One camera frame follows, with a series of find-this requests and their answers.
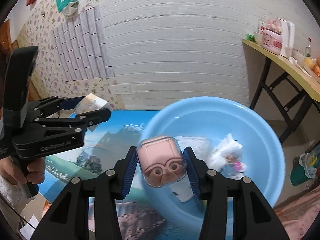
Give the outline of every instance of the pink cloth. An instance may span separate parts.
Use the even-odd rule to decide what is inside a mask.
[[[308,231],[320,211],[320,186],[275,210],[290,240],[300,240]]]

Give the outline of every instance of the blue plastic basin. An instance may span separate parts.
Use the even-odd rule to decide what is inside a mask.
[[[273,129],[246,106],[216,97],[184,99],[156,114],[140,140],[158,135],[204,136],[216,146],[228,133],[243,145],[243,161],[248,166],[246,175],[273,207],[284,184],[284,153]],[[200,231],[204,213],[195,197],[181,203],[169,186],[152,188],[143,179],[142,183],[151,204],[164,218],[186,229]]]

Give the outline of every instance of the silver screw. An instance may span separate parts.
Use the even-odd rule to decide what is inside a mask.
[[[107,176],[113,176],[114,174],[116,174],[116,172],[114,170],[107,170],[106,171]]]
[[[74,177],[74,178],[71,180],[71,182],[72,182],[73,184],[77,184],[77,183],[80,182],[80,179],[79,179],[78,177]]]
[[[243,180],[244,183],[250,183],[251,182],[251,179],[249,177],[243,177],[242,180]]]
[[[217,172],[215,170],[208,170],[207,173],[208,173],[209,176],[217,175]]]

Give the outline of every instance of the human hand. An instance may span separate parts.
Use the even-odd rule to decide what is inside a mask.
[[[32,161],[27,169],[29,173],[25,177],[21,169],[10,158],[0,160],[0,175],[12,185],[26,184],[27,182],[41,184],[44,181],[45,158]]]

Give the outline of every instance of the floral wallpaper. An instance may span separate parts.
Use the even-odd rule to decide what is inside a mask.
[[[78,1],[78,9],[70,17],[98,4],[98,0]],[[55,0],[43,0],[34,8],[34,12],[17,37],[19,47],[39,47],[39,55],[31,80],[40,97],[78,97],[93,93],[109,101],[114,109],[124,109],[121,95],[113,95],[108,89],[109,85],[117,85],[116,78],[63,81],[61,69],[54,59],[50,31],[66,21],[67,17],[58,12]]]

